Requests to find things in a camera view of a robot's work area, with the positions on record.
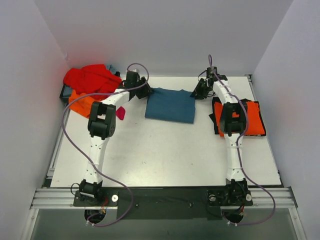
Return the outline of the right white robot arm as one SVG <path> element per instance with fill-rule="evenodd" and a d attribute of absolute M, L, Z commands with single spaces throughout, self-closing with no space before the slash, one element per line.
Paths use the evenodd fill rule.
<path fill-rule="evenodd" d="M 241 192 L 236 187 L 244 190 L 247 185 L 242 163 L 242 140 L 248 130 L 247 106 L 232 92 L 227 77 L 219 75 L 216 67 L 208 67 L 204 73 L 206 78 L 198 78 L 190 96 L 204 100 L 212 95 L 222 104 L 219 129 L 227 146 L 226 185 L 229 187 L 223 192 L 223 199 L 234 205 L 241 199 Z"/>

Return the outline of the teal blue t shirt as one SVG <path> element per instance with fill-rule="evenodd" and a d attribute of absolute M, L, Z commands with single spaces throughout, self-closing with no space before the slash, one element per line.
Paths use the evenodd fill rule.
<path fill-rule="evenodd" d="M 193 124 L 196 104 L 191 92 L 184 89 L 154 88 L 148 97 L 144 117 L 152 120 Z"/>

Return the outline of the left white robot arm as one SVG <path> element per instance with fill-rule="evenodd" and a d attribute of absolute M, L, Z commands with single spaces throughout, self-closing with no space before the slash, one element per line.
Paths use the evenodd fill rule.
<path fill-rule="evenodd" d="M 79 192 L 91 206 L 98 206 L 103 200 L 101 175 L 107 144 L 116 130 L 116 111 L 134 97 L 143 99 L 153 93 L 148 77 L 141 77 L 137 71 L 127 71 L 125 80 L 114 94 L 91 105 L 87 129 L 90 148 L 86 171 L 79 185 Z"/>

